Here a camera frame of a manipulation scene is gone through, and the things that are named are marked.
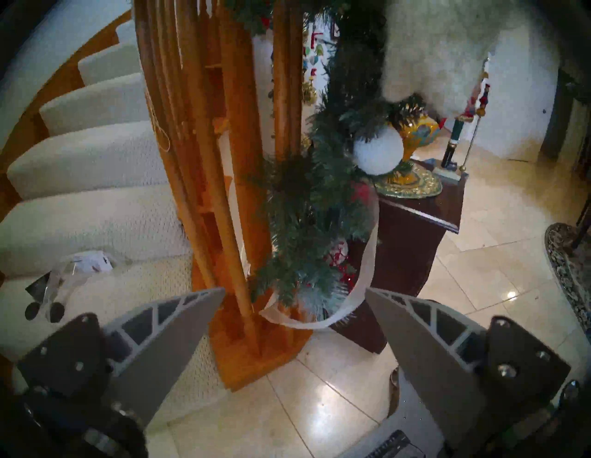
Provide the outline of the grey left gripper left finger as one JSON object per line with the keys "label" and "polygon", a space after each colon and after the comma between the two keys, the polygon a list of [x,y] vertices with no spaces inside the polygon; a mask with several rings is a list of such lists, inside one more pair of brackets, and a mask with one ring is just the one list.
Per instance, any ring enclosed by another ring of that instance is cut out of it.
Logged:
{"label": "grey left gripper left finger", "polygon": [[29,388],[78,408],[131,410],[154,417],[188,366],[226,291],[190,292],[134,308],[106,325],[73,318],[17,363]]}

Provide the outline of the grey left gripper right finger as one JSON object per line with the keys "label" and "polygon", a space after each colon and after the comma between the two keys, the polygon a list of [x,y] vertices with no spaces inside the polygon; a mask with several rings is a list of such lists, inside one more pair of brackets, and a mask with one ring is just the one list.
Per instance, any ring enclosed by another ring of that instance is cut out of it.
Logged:
{"label": "grey left gripper right finger", "polygon": [[447,444],[487,444],[546,407],[570,373],[507,316],[484,328],[440,303],[371,287],[365,301]]}

